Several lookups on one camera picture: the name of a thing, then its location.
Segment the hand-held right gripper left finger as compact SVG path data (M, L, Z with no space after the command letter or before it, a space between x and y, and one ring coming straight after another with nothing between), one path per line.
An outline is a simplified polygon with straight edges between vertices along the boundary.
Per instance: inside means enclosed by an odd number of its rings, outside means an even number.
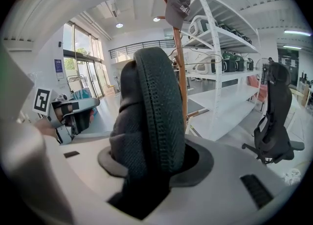
M70 221L45 215L48 225L156 225L123 213L107 201L119 192L123 180L110 176L99 164L98 153L109 140L59 145L45 137L46 154L57 183L67 200Z

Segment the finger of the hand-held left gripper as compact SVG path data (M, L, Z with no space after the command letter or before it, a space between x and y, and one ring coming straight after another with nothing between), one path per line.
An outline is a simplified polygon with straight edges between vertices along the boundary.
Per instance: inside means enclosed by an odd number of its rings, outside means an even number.
M73 101L74 109L92 109L100 104L98 98L84 98Z

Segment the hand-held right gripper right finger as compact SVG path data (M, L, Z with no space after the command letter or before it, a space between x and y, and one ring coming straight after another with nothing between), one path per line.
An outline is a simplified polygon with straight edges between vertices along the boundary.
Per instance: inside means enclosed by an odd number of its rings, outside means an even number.
M200 137L214 164L193 187L172 188L149 215L150 225L260 225L291 196L291 187L243 150Z

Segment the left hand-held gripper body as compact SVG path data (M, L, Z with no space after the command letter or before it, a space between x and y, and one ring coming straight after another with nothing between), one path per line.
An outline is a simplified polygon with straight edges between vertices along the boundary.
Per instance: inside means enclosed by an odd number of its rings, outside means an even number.
M58 94L54 90L37 89L34 98L33 111L47 118L56 129L57 141L60 144L69 144L73 140L72 127L70 126L70 114L67 114L62 122L59 122L55 109L59 105L71 104L65 94Z

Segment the black backpack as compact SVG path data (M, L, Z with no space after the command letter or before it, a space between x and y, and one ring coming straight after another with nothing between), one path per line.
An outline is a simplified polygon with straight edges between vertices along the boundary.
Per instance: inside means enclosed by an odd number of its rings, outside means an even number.
M170 177L183 167L181 93L171 61L159 47L134 53L122 69L120 89L109 140L111 157L128 172L110 204L142 220L166 198Z

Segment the wooden coat stand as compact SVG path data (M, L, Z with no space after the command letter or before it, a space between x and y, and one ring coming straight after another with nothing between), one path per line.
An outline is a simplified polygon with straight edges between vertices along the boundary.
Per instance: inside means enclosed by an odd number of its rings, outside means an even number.
M191 130L191 122L190 120L193 119L193 117L200 114L200 111L195 111L192 113L187 113L187 84L186 84L186 74L185 74L185 64L184 64L184 56L182 51L182 44L181 44L181 36L180 36L180 30L173 27L173 34L174 34L174 41L176 45L176 62L179 66L179 86L180 91L182 95L182 111L183 111L183 117L184 117L184 125L185 125L185 133L189 134Z

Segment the person's left forearm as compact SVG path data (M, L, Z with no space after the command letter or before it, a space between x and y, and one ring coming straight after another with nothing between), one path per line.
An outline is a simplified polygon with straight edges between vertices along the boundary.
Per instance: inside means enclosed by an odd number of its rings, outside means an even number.
M49 122L47 118L42 118L34 123L34 126L41 132L43 135L48 135L57 139L56 129Z

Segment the person's left hand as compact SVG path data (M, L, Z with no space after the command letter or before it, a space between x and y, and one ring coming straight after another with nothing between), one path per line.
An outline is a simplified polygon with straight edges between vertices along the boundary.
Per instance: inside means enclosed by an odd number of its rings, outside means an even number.
M56 117L58 119L59 122L62 122L62 120L64 119L64 117L67 114L70 114L73 112L73 107L72 104L63 104L63 105L59 105L56 109L55 109L55 113L56 113Z

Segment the glass entrance doors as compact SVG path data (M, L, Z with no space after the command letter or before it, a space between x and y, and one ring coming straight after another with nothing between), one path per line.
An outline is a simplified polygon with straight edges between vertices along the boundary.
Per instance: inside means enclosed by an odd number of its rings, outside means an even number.
M63 29L63 53L70 92L88 90L92 97L104 97L104 87L108 83L99 40L69 21Z

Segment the person's light grey shirt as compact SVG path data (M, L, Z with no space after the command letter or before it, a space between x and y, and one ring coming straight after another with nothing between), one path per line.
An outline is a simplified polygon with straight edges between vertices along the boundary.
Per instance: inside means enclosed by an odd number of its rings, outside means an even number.
M23 202L47 225L72 225L69 203L46 153L44 136L18 123L33 82L0 44L0 167Z

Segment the black balcony railing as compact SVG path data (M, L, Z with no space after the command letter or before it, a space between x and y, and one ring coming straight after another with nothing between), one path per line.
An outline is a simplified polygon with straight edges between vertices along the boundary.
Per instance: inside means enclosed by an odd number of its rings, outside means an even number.
M174 40L156 40L156 41L148 41L148 42L141 42L141 43L121 46L121 47L109 50L109 53L110 53L111 59L115 59L118 56L133 54L140 49L150 48L150 47L174 48L176 47L176 45L175 45Z

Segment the black office chair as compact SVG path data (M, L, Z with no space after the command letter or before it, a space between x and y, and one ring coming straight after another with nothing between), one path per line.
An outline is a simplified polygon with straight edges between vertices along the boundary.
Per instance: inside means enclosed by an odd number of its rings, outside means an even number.
M284 126L292 102L290 82L290 72L285 66L277 62L270 63L266 114L254 130L255 146L246 143L242 145L242 149L254 152L264 165L293 160L294 152L303 151L305 148L303 142L290 140Z

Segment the pink chair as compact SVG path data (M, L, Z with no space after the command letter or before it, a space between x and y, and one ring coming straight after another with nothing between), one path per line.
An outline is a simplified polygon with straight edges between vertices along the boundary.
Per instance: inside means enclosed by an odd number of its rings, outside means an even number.
M256 77L256 75L249 76L248 78L248 84L256 89L258 89L258 92L255 93L255 98L261 102L261 110L263 109L263 105L265 103L265 100L268 95L268 88L267 85L263 85Z

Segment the grey cap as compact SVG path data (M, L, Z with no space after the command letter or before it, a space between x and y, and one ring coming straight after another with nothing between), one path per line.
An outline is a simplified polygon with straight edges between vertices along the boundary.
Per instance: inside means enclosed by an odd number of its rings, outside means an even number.
M167 0L165 19L172 27L181 30L190 13L190 0Z

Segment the rows of green white cookers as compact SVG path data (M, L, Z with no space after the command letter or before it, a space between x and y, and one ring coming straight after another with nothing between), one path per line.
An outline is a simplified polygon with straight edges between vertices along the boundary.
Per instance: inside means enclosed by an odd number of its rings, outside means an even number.
M223 22L214 21L221 50L222 72L242 72L253 70L249 59L243 54L257 53L250 38L232 29ZM215 74L218 58L213 43L213 35L205 16L197 15L191 21L188 28L189 40L184 45L186 48L198 51L198 57L188 65L198 74Z

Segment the white shelving unit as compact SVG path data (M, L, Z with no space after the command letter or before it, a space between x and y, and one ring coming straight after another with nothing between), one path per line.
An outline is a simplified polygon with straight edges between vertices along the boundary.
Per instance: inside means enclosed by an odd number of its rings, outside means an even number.
M257 37L258 33L242 16L221 0L191 0L190 10L186 20L188 25L197 15L207 17L216 49L214 54L218 56L215 74L195 73L188 63L193 62L199 53L184 46L189 40L188 29L182 30L188 101L200 106L200 114L190 120L190 132L217 141L233 130L255 108L258 100L254 95L258 89L250 86L247 78L256 75L258 71L249 57L253 53L250 53L242 56L249 59L253 70L222 72L221 50L216 39L214 21L225 23L250 39Z

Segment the blue wall poster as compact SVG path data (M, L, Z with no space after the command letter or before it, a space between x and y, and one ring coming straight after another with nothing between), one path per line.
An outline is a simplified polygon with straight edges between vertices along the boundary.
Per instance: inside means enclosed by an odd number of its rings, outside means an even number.
M61 59L55 59L54 65L55 65L55 72L56 72L57 80L64 79L62 60Z

